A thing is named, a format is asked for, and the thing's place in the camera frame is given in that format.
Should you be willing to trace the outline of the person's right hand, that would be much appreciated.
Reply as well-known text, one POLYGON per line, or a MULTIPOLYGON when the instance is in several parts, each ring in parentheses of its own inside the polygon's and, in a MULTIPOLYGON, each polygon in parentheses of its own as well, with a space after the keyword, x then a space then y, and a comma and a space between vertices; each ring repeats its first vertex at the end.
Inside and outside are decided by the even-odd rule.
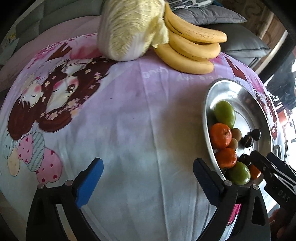
POLYGON ((295 240, 295 213, 276 209, 269 217, 271 240, 295 240))

